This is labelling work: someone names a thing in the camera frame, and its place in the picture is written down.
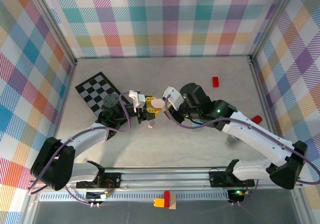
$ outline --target white connector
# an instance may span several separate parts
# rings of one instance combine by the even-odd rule
[[[184,102],[182,95],[178,90],[170,86],[164,91],[163,97],[167,98],[168,95],[171,95],[168,101],[172,104],[174,109],[177,111],[180,105]]]
[[[135,92],[133,90],[129,91],[129,97],[133,100],[133,109],[135,113],[137,111],[137,108],[142,108],[146,103],[145,95],[139,94],[138,92]]]

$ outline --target red block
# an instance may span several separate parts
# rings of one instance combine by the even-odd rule
[[[165,204],[164,204],[163,207],[169,208],[169,206],[170,206],[170,192],[166,190],[166,191],[164,192],[164,196],[165,196],[165,197],[164,197],[164,198],[165,198],[165,199],[164,199],[164,200],[165,200],[165,201],[164,201]]]
[[[251,121],[259,125],[262,122],[262,117],[259,115],[256,115],[254,118],[251,119]]]
[[[219,87],[219,79],[218,77],[212,77],[212,86]]]

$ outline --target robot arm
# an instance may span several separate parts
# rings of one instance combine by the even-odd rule
[[[138,122],[141,123],[144,120],[152,120],[159,115],[161,109],[155,109],[151,105],[151,101],[155,97],[141,95],[134,91],[130,91],[129,94],[133,99],[133,104],[127,104],[124,108],[130,118],[137,117]],[[305,143],[298,141],[293,144],[270,133],[250,121],[226,101],[211,101],[202,87],[195,83],[183,86],[180,91],[168,87],[163,98],[168,98],[169,101],[169,114],[165,111],[165,115],[169,119],[173,118],[178,123],[182,123],[186,118],[199,119],[208,127],[238,137],[266,156],[266,159],[258,161],[232,160],[226,170],[220,173],[223,175],[222,179],[226,182],[226,186],[236,186],[237,183],[248,179],[270,178],[275,184],[285,189],[294,188],[304,160],[284,149],[274,140],[304,156],[306,156],[308,148]],[[209,123],[220,118],[231,118],[234,121]],[[105,171],[102,166],[92,161],[74,165],[74,159],[93,145],[106,141],[115,135],[115,131],[108,131],[105,127],[119,129],[126,120],[118,97],[114,94],[107,95],[103,100],[102,112],[96,123],[89,127],[86,133],[78,134],[78,137],[72,140],[68,146],[61,149],[58,157],[50,163],[40,180],[54,190],[62,189],[69,182],[84,180],[92,181],[94,186],[103,186]],[[48,165],[49,159],[66,140],[68,139],[60,141],[50,137],[44,142],[31,168],[33,176],[39,176]]]
[[[249,120],[226,101],[211,101],[201,86],[195,83],[183,86],[179,92],[173,87],[168,87],[163,98],[166,99],[169,95],[170,116],[176,122],[182,123],[187,118],[199,119],[203,123],[208,123],[220,118],[230,118],[233,121],[208,123],[207,126],[243,140],[266,156],[266,159],[258,161],[232,160],[226,173],[229,175],[227,177],[229,182],[270,178],[275,184],[285,189],[293,189],[304,161],[284,146],[306,156],[308,147],[305,143],[301,141],[292,143],[270,133]]]

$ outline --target black and white checkerboard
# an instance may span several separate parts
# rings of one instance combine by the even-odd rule
[[[98,117],[104,103],[104,97],[108,94],[119,95],[120,91],[108,80],[102,73],[97,73],[90,79],[77,85],[75,89],[79,92],[84,101],[89,105],[95,115]]]

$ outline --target wooden block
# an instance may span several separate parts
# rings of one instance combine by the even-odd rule
[[[177,204],[176,204],[176,197],[177,195],[176,194],[170,194],[170,206],[169,206],[169,209],[173,209],[175,210],[177,208]]]

